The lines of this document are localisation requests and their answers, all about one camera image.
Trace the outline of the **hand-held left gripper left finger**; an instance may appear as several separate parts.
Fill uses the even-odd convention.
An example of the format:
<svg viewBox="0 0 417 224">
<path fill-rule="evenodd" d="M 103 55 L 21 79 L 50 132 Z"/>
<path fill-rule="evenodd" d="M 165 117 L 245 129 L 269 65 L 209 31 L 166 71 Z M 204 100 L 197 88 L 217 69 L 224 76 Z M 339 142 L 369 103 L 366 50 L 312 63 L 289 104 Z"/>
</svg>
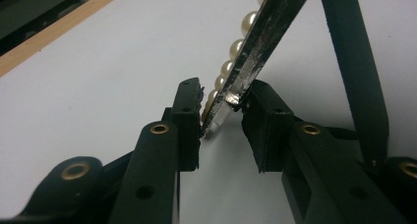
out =
<svg viewBox="0 0 417 224">
<path fill-rule="evenodd" d="M 180 174 L 199 167 L 203 94 L 197 78 L 179 83 L 162 119 L 142 129 L 109 224 L 179 224 Z"/>
</svg>

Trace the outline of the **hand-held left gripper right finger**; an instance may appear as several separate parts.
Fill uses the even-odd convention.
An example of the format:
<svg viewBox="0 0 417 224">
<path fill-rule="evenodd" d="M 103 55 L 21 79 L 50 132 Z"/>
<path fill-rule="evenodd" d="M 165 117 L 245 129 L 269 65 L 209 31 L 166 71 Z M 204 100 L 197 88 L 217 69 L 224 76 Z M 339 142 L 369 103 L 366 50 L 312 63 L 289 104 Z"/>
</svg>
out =
<svg viewBox="0 0 417 224">
<path fill-rule="evenodd" d="M 407 224 L 328 129 L 296 121 L 269 84 L 253 81 L 242 127 L 259 171 L 282 174 L 297 224 Z"/>
</svg>

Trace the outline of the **oval pearl-rimmed photo frame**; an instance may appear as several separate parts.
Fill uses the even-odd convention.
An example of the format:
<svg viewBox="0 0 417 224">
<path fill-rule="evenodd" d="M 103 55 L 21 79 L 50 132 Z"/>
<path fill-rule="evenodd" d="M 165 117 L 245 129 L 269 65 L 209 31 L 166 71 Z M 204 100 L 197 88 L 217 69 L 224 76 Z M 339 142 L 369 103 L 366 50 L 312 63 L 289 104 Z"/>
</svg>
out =
<svg viewBox="0 0 417 224">
<path fill-rule="evenodd" d="M 208 100 L 202 135 L 217 129 L 243 102 L 254 79 L 307 0 L 261 0 L 253 24 L 232 58 L 232 67 Z M 362 157 L 380 167 L 387 159 L 388 115 L 358 0 L 322 0 Z"/>
</svg>

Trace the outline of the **wooden table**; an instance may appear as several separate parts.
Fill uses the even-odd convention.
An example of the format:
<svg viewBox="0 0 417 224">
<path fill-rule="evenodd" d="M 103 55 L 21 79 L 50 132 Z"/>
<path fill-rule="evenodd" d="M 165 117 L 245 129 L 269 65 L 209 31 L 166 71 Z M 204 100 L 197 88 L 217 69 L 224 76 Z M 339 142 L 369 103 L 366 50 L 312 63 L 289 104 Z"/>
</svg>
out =
<svg viewBox="0 0 417 224">
<path fill-rule="evenodd" d="M 0 57 L 0 78 L 114 0 L 89 0 Z"/>
</svg>

